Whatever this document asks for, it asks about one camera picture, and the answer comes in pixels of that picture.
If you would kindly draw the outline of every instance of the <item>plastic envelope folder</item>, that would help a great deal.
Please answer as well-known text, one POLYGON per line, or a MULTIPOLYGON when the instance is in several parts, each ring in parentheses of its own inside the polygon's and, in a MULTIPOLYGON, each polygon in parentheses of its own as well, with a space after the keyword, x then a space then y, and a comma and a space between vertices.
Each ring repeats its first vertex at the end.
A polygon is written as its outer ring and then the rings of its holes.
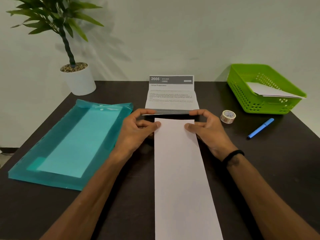
POLYGON ((108 158, 133 105, 76 105, 9 171, 9 178, 82 190, 108 158))

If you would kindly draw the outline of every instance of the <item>person's right arm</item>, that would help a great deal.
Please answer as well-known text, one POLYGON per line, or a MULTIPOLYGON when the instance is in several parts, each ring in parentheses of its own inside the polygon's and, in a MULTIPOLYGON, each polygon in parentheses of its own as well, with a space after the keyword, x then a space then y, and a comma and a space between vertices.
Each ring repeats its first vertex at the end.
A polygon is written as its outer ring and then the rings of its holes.
MULTIPOLYGON (((189 114, 207 118, 205 123, 186 124, 185 128, 196 133, 216 158, 222 161, 237 150, 217 116, 205 109, 193 110, 189 114)), ((320 235, 276 194, 244 156, 234 156, 227 169, 265 240, 320 240, 320 235)))

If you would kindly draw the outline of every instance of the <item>person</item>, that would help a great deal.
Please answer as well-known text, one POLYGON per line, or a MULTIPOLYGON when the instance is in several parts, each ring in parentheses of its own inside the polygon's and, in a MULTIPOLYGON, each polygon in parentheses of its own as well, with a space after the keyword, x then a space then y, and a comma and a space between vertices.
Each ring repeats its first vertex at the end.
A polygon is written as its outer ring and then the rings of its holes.
MULTIPOLYGON (((102 208, 122 167, 142 142, 157 130, 160 122, 137 120, 140 115, 156 111, 138 109, 124 119, 113 151, 96 171, 86 187, 57 219, 41 240, 87 240, 91 238, 102 208)), ((186 124, 196 133, 211 153, 222 161, 237 147, 224 131, 220 119, 208 110, 189 113, 203 115, 206 122, 186 124)), ((259 172, 242 155, 235 155, 227 165, 234 182, 245 198, 265 240, 319 240, 320 235, 294 212, 267 184, 259 172)))

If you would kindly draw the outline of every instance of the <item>black baseboard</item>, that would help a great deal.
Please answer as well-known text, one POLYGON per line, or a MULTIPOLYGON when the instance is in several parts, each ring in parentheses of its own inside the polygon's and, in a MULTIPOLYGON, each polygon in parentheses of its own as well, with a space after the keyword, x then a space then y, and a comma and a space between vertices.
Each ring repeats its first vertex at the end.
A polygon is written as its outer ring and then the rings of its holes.
POLYGON ((18 149, 18 147, 0 147, 3 154, 14 154, 18 149))

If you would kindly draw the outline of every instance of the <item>forearm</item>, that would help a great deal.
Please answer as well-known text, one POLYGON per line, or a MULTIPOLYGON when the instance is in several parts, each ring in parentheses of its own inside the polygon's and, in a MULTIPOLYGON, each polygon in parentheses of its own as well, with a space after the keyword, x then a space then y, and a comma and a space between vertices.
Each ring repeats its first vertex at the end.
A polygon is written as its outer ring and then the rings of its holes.
POLYGON ((227 168, 266 240, 320 239, 319 234, 274 192, 244 156, 235 156, 227 168))
POLYGON ((117 151, 111 152, 86 187, 41 240, 90 239, 112 186, 126 162, 125 157, 117 151))

